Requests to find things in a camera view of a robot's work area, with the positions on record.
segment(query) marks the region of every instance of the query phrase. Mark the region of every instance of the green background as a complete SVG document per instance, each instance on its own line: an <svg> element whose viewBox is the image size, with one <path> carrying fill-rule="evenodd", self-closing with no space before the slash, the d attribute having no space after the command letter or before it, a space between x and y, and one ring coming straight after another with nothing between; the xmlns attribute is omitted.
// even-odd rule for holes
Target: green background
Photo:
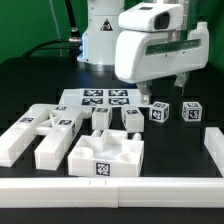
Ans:
<svg viewBox="0 0 224 224"><path fill-rule="evenodd" d="M192 0L189 28L195 24L199 1L199 16L208 21L210 33L209 61L224 72L224 13L222 0ZM141 0L126 0L129 8ZM64 0L53 0L62 38L70 36L70 26ZM87 0L73 0L73 10L80 32L87 27ZM0 63L7 58L22 56L35 45L57 39L57 32L48 0L0 0ZM59 56L59 51L41 51L34 56Z"/></svg>

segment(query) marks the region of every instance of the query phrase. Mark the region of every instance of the cube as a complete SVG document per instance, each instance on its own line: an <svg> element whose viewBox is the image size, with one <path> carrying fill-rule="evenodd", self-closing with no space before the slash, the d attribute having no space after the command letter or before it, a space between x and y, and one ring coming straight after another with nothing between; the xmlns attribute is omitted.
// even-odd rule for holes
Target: cube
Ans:
<svg viewBox="0 0 224 224"><path fill-rule="evenodd" d="M138 107L123 106L121 108L121 119L128 133L144 131L144 116Z"/></svg>
<svg viewBox="0 0 224 224"><path fill-rule="evenodd" d="M182 116L185 121L201 121L202 106L198 102L183 102Z"/></svg>
<svg viewBox="0 0 224 224"><path fill-rule="evenodd" d="M109 129L112 121L112 106L97 105L92 114L92 129L105 130Z"/></svg>
<svg viewBox="0 0 224 224"><path fill-rule="evenodd" d="M163 123L169 118L169 107L168 103L156 101L150 106L149 120Z"/></svg>

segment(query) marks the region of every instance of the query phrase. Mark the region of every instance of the black table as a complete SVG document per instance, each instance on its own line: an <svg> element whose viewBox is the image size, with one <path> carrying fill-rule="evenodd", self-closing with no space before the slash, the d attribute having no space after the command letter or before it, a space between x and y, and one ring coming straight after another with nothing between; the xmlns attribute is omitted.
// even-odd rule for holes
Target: black table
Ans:
<svg viewBox="0 0 224 224"><path fill-rule="evenodd" d="M224 128L224 75L212 65L194 71L181 96L173 87L175 77L153 80L153 101L170 103L169 119L161 124L145 116L144 177L220 178L203 141L206 127ZM57 104L64 89L135 88L117 80L113 72L78 68L69 58L12 58L0 65L0 134L36 103ZM198 101L201 122L185 122L182 103ZM113 109L112 129L124 130L120 109ZM85 120L74 140L90 135L91 120ZM58 170L37 171L33 151L37 137L12 168L0 167L0 177L68 177L67 161ZM61 208L0 209L1 223L224 223L224 209L200 208Z"/></svg>

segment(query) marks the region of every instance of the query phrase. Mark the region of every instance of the white robot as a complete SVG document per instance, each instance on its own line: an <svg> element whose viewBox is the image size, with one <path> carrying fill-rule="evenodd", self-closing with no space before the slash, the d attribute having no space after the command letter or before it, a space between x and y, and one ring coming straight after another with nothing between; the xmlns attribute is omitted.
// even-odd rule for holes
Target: white robot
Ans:
<svg viewBox="0 0 224 224"><path fill-rule="evenodd" d="M188 0L154 0L124 11L124 0L88 0L89 26L83 34L79 63L95 71L113 70L117 77L136 83L143 104L150 103L151 80L177 75L183 87L189 71L208 60L207 23L199 22L186 40Z"/></svg>

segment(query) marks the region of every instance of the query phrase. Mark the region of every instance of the black cable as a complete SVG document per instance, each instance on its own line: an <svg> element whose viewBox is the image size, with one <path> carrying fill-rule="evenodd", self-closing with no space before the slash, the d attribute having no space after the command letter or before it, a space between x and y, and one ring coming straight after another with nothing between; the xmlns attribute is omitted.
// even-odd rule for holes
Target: black cable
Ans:
<svg viewBox="0 0 224 224"><path fill-rule="evenodd" d="M68 13L70 26L75 28L76 27L76 22L75 22L75 16L74 16L74 13L73 13L71 1L70 0L65 0L65 5L66 5L67 13Z"/></svg>
<svg viewBox="0 0 224 224"><path fill-rule="evenodd" d="M71 35L72 35L72 37L80 36L79 30L76 25L75 16L73 13L71 0L65 0L65 6L66 6L70 26L72 28Z"/></svg>
<svg viewBox="0 0 224 224"><path fill-rule="evenodd" d="M71 47L45 47L45 48L35 48L29 51L29 54L24 57L30 57L35 51L43 51L43 50L70 50Z"/></svg>
<svg viewBox="0 0 224 224"><path fill-rule="evenodd" d="M37 46L35 46L31 50L24 53L23 57L29 57L34 51L36 51L36 49L39 49L41 47L45 47L45 46L48 46L48 45L51 45L51 44L68 43L68 42L69 42L68 39L60 39L60 40L52 40L52 41L44 42L42 44L38 44Z"/></svg>

